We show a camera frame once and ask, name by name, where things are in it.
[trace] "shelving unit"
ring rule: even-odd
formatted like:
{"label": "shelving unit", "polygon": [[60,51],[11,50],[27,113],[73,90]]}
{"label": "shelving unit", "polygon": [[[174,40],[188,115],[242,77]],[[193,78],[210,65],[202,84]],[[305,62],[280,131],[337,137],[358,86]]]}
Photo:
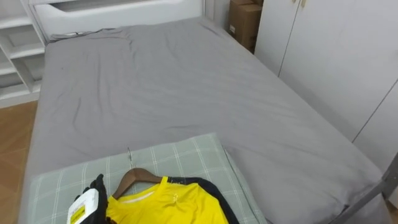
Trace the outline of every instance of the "shelving unit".
{"label": "shelving unit", "polygon": [[44,70],[44,44],[23,5],[1,0],[0,108],[37,100]]}

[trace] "gray bed sheet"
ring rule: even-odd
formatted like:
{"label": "gray bed sheet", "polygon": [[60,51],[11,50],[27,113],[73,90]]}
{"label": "gray bed sheet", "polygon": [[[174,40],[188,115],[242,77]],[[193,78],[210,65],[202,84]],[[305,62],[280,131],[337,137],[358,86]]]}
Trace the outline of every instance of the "gray bed sheet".
{"label": "gray bed sheet", "polygon": [[[216,132],[268,220],[328,223],[380,170],[204,18],[49,44],[22,210],[38,174]],[[375,198],[350,223],[389,223]]]}

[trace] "headboard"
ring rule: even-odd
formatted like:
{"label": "headboard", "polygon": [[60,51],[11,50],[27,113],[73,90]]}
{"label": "headboard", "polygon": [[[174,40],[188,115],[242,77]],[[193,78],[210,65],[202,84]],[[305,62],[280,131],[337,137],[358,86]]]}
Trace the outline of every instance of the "headboard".
{"label": "headboard", "polygon": [[[60,0],[63,4],[74,1]],[[115,4],[93,7],[59,7],[61,3],[31,6],[43,38],[48,42],[52,34],[96,31],[140,24],[161,24],[204,14],[204,0],[124,0]]]}

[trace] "plaid blanket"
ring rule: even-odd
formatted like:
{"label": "plaid blanket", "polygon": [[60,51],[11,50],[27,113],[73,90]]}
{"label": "plaid blanket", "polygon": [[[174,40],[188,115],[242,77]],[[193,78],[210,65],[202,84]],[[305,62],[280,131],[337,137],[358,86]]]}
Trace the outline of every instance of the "plaid blanket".
{"label": "plaid blanket", "polygon": [[[145,168],[159,176],[202,177],[219,188],[240,223],[267,223],[248,184],[215,134],[141,149],[131,155],[126,150],[124,154],[37,176],[30,186],[30,223],[66,223],[74,198],[98,174],[104,174],[104,184],[111,194],[123,175],[134,167]],[[150,184],[136,183],[126,195],[148,187]]]}

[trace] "clothes hanger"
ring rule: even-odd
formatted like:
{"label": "clothes hanger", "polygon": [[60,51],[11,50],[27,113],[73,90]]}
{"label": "clothes hanger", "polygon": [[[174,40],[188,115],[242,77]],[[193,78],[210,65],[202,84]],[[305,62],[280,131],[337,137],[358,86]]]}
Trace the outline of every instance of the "clothes hanger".
{"label": "clothes hanger", "polygon": [[161,177],[152,174],[148,170],[143,168],[133,168],[123,176],[118,188],[112,196],[116,200],[119,199],[136,182],[159,184],[161,181]]}

